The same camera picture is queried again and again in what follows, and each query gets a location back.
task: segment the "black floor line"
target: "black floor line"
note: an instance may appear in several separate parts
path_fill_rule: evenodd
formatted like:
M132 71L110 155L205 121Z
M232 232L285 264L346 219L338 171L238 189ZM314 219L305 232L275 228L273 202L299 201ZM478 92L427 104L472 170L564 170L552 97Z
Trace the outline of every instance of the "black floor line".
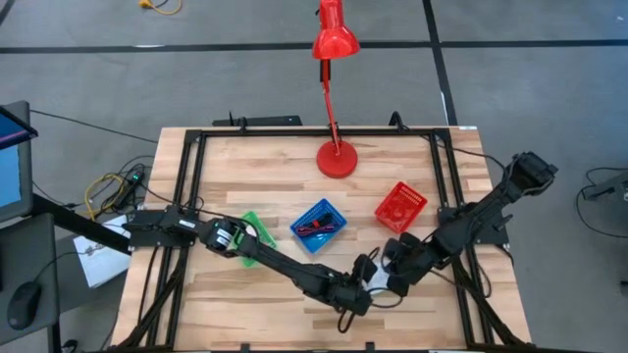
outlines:
M444 41L442 48L573 48L628 46L628 39Z
M430 48L428 41L363 41L362 49ZM312 43L242 43L242 44L180 44L180 45L117 45L83 47L0 47L0 54L94 54L94 53L176 53L223 51L311 50Z
M449 79L447 78L447 70L445 68L445 58L439 41L439 32L436 26L436 18L434 17L434 9L430 0L423 0L423 9L425 10L425 18L430 32L430 42L432 43L432 54L434 55L434 64L436 65L436 75L439 78L439 87L443 96L445 105L445 120L449 126L457 126L458 118L453 108L453 97L451 96L451 88Z
M0 13L6 17L10 7ZM591 40L501 40L501 41L363 41L363 49L472 49L472 48L574 48L574 47L624 47L628 39ZM241 43L241 44L173 44L173 45L111 45L74 47L0 47L0 54L124 54L124 53L185 53L222 51L275 51L309 50L312 43Z
M15 3L16 0L7 0L7 2L4 4L2 10L0 10L0 25L2 25L4 20L7 18L7 15L9 15L9 11L11 11L11 8Z

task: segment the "yellow cable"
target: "yellow cable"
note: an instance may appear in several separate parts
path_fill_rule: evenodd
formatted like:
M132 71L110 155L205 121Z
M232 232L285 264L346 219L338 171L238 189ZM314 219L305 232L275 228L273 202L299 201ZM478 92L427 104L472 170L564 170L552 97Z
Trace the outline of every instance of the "yellow cable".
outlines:
M162 14L162 15L166 15L166 16L171 16L176 14L177 12L179 12L181 10L181 7L183 6L183 0L179 0L179 5L177 6L177 9L173 10L173 11L163 11L159 8L157 8L155 5L153 5L152 0L140 0L139 1L139 6L141 7L148 7L151 8L155 11L157 11L157 13Z
M106 205L103 205L101 208L97 209L97 210L92 210L91 209L91 203L89 202L89 193L91 192L91 189L96 186L97 184L103 182L104 180L108 180L108 179L114 179L115 181L117 181L120 184L120 188L118 191L118 195L116 195L116 197L114 197L113 200L111 200L109 203L107 203ZM87 187L87 189L85 190L85 206L87 206L87 212L82 212L82 214L84 215L88 215L92 221L96 221L96 218L94 217L96 214L98 214L99 212L105 211L107 209L109 209L111 206L113 206L114 202L116 202L116 198L117 196L120 196L122 194L122 192L124 191L124 186L125 181L116 175L104 175L101 176L100 178L96 179L90 186Z

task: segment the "red desk lamp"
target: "red desk lamp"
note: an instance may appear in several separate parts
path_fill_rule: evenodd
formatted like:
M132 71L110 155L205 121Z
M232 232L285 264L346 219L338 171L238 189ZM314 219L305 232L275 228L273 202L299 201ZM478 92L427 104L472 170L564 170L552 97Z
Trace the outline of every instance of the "red desk lamp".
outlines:
M328 177L348 177L357 166L357 152L350 143L339 139L330 99L330 60L357 53L360 51L360 43L344 25L341 0L321 0L319 10L321 32L314 42L312 55L321 60L321 81L333 140L321 146L316 162L319 170Z

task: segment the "lamp base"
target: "lamp base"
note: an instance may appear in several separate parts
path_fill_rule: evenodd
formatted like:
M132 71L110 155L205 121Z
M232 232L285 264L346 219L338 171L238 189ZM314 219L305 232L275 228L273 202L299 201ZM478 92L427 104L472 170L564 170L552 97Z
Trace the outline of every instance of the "lamp base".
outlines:
M341 141L340 155L336 155L336 146L333 141L325 142L318 150L316 163L318 169L327 177L348 177L357 166L357 152L350 143Z

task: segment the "plastic basket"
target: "plastic basket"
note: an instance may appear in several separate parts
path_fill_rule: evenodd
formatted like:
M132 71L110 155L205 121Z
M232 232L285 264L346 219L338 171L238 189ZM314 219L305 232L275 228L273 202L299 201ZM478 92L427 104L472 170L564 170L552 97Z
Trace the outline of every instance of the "plastic basket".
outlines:
M258 231L257 236L259 236L259 239L262 243L272 247L273 249L277 248L277 242L275 242L275 239L273 238L273 236L268 232L266 227L264 227L264 224L262 223L262 221L260 221L259 218L257 218L257 215L255 214L255 212L253 211L247 212L244 216L242 216L242 219L251 222L255 226L255 228ZM235 241L234 241L235 248L239 246L239 243L241 241L242 241L241 234L239 234L238 236L235 237ZM242 259L242 264L246 268L250 268L257 263L257 261L253 259L249 259L245 257L242 257L241 259Z
M303 227L314 220L320 220L326 213L332 214L332 217L334 218L334 223L338 225L338 229L336 231L330 233L313 234L308 236L298 236L296 234L297 227ZM296 220L296 222L294 222L292 226L290 226L290 229L292 230L294 236L301 243L303 243L303 246L305 246L305 248L309 252L315 254L323 247L323 245L332 240L332 238L336 236L336 234L338 234L339 231L344 228L344 226L346 226L346 219L340 214L340 212L338 212L338 210L334 208L334 206L332 206L329 201L327 201L327 199L322 199L303 216Z
M400 181L377 208L375 216L390 229L401 233L410 227L427 203L425 197Z

